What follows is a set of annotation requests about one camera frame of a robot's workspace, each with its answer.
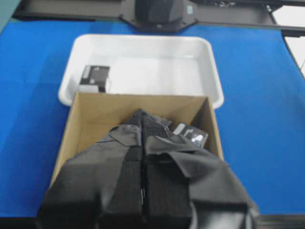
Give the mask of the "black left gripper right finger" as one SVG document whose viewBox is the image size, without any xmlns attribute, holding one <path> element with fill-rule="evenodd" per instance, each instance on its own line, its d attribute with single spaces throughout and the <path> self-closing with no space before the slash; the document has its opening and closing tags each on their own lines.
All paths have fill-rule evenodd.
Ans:
<svg viewBox="0 0 305 229">
<path fill-rule="evenodd" d="M 254 229 L 258 209 L 229 166 L 142 116 L 148 226 Z"/>
</svg>

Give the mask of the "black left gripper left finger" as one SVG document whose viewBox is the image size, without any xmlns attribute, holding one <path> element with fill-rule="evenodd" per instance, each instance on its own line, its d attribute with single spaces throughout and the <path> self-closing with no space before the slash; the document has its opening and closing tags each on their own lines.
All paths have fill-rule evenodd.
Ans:
<svg viewBox="0 0 305 229">
<path fill-rule="evenodd" d="M 137 110 L 67 160 L 37 215 L 40 229 L 141 229 L 142 116 Z"/>
</svg>

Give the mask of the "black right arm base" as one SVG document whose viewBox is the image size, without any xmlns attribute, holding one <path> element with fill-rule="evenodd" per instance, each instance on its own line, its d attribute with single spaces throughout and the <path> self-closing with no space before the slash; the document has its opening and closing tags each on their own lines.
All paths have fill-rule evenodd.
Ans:
<svg viewBox="0 0 305 229">
<path fill-rule="evenodd" d="M 197 24 L 197 5 L 189 0 L 123 0 L 120 19 L 143 32 L 173 33 Z"/>
</svg>

